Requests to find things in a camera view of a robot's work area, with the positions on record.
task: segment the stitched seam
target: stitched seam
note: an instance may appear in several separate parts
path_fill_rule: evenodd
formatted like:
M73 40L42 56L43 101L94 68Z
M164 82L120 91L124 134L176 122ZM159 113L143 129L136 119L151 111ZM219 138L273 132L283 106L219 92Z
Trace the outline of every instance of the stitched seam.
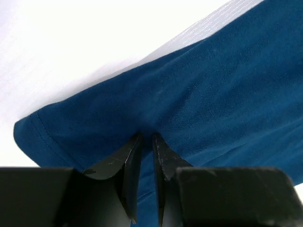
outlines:
M39 133L39 130L35 127L35 125L33 124L33 121L32 121L32 117L31 115L29 116L29 119L30 119L30 122L31 124L33 125L34 129L37 131L39 137L41 138L41 140L49 147L49 149L63 162L65 163L67 166L70 166L69 164L67 164L48 144L47 142L43 139L43 137L41 136L41 134Z
M39 114L38 114L38 111L36 112L36 115L37 115L37 117L38 117L38 119L39 119L39 121L40 121L40 123L41 123L41 125L42 125L42 127L43 127L43 129L44 129L44 131L46 132L46 134L48 135L48 137L60 148L60 149L62 149L65 153L66 153L66 155L74 162L74 163L76 163L80 168L82 168L82 169L84 169L78 162L76 162L70 155L69 155L69 153L67 153L49 134L48 134L48 132L47 132L47 130L46 130L46 128L44 127L44 125L43 125L43 123L42 123L42 121L41 121L41 119L40 119L40 117L39 117Z
M155 190L152 190L152 191L147 192L147 193L145 193L144 195L140 196L140 197L138 198L138 201L142 199L142 200L139 201L139 202L143 202L143 201L146 200L151 194L153 194L154 191L155 191Z

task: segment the black plastic piece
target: black plastic piece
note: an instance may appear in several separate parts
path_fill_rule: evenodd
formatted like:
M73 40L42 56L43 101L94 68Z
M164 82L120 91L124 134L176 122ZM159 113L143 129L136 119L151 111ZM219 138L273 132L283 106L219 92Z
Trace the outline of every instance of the black plastic piece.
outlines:
M159 227L299 227L291 180L271 167L192 167L153 136Z
M143 137L83 173L72 168L1 168L4 227L129 227L136 221Z

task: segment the white background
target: white background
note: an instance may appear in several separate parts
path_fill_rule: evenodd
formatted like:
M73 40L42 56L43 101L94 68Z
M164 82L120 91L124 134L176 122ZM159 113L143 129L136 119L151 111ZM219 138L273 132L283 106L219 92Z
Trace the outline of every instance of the white background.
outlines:
M0 166L36 166L16 146L14 122L210 36L260 1L2 0Z

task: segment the white surface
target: white surface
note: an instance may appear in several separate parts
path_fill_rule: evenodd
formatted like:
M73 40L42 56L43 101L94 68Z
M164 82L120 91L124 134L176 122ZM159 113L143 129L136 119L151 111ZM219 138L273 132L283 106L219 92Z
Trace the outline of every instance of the white surface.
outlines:
M202 40L260 1L2 0L0 166L36 166L13 140L17 120Z

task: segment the blue fabric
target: blue fabric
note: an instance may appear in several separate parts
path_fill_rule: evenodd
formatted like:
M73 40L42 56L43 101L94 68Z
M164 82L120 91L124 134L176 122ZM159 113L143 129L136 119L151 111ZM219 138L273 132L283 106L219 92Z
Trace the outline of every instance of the blue fabric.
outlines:
M41 166L98 162L142 132L139 226L157 226L151 135L194 166L277 166L303 182L303 4L266 0L213 36L17 122Z

